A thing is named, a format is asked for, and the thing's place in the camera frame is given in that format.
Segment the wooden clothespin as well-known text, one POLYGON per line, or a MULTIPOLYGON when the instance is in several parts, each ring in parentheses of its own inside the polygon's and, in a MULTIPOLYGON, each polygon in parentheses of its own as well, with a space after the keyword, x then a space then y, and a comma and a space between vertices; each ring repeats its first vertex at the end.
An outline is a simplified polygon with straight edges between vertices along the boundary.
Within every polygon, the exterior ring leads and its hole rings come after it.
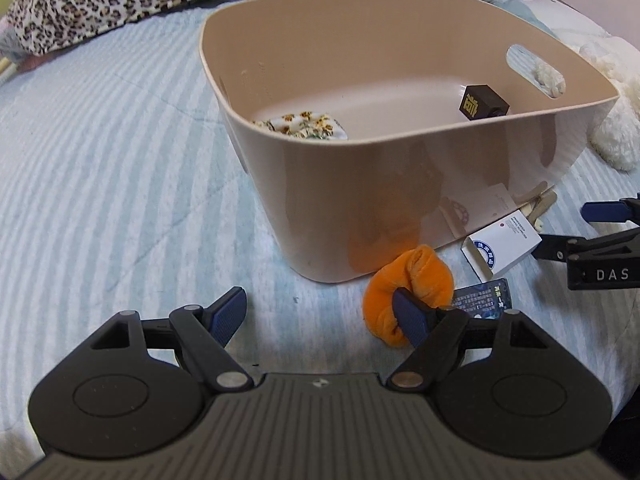
POLYGON ((513 195, 512 200, 532 227, 541 233, 544 230, 542 216, 556 203, 558 196, 547 181, 542 181, 523 194, 513 195))

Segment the dark blue small box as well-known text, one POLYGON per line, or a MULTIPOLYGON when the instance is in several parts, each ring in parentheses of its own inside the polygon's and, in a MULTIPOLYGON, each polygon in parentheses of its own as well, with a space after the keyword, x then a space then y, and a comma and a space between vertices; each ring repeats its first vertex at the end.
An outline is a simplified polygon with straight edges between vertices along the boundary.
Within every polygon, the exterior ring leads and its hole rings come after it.
POLYGON ((451 304, 471 318, 494 320, 512 308, 508 281, 505 278, 456 289, 451 304))

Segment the striped light blue bedsheet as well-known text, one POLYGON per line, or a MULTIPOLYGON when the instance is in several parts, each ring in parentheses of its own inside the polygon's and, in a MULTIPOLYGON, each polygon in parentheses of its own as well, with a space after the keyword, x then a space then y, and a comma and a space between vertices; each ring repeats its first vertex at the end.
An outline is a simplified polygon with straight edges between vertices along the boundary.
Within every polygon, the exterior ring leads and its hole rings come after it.
POLYGON ((114 313, 164 318, 242 286, 232 354, 257 373, 378 372, 366 281, 283 259, 200 57, 208 0, 127 25, 1 81, 1 473, 40 459, 27 403, 114 313))

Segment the black cube box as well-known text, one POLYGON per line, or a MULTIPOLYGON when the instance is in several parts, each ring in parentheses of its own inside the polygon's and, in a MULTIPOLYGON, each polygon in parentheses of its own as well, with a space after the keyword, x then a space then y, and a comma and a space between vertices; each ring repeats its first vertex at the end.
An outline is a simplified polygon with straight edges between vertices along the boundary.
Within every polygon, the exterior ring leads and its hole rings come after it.
POLYGON ((506 116, 510 105, 488 84, 473 84, 464 88, 459 110, 466 119, 480 120, 506 116))

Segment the white blue card box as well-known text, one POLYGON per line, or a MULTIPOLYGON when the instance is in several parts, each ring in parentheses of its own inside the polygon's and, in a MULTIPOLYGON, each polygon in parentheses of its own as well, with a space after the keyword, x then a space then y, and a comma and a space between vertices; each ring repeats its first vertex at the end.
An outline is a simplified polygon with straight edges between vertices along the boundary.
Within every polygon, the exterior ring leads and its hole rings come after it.
POLYGON ((501 278, 540 242, 541 236, 518 210, 468 236, 461 251, 478 279, 486 283, 501 278))

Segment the beige plastic storage bin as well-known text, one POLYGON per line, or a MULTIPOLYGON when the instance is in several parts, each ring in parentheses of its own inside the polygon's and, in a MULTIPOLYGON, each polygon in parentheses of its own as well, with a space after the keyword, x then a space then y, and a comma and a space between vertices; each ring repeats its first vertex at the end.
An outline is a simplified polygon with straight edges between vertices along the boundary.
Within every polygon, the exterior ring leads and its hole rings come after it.
POLYGON ((617 100, 562 42, 478 0, 245 0, 215 11, 201 59, 282 255, 339 283, 446 245, 555 185, 617 100), (488 84, 506 116, 469 120, 488 84), (253 125, 332 116, 347 140, 253 125))

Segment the floral fabric bundle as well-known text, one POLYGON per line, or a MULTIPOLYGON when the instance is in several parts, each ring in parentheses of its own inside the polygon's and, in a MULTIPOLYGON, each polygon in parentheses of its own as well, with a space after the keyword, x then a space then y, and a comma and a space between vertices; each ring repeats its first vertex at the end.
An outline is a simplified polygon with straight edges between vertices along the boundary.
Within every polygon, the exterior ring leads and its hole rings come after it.
POLYGON ((348 135, 332 116, 315 112, 285 114, 279 117, 256 120, 253 125, 273 133, 305 140, 347 140, 348 135))

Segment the orange sock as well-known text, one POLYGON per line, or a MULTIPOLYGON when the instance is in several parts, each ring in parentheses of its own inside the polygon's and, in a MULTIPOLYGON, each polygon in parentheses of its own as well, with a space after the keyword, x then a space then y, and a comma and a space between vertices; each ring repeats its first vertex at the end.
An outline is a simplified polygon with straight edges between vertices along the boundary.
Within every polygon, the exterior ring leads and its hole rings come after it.
POLYGON ((404 252, 373 275, 362 298, 363 319, 373 336, 395 348, 409 343, 393 312, 398 288, 408 289, 431 308, 446 308, 454 296, 454 277, 427 245, 404 252))

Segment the white fluffy plush toy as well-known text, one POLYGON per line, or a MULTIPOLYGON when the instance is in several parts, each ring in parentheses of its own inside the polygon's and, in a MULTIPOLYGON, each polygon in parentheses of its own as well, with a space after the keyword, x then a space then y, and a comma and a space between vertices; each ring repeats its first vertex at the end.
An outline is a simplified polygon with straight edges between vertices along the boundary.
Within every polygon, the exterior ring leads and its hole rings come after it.
POLYGON ((639 167, 639 52, 620 37, 567 35, 566 45, 596 68, 620 97, 589 143, 616 170, 639 167))

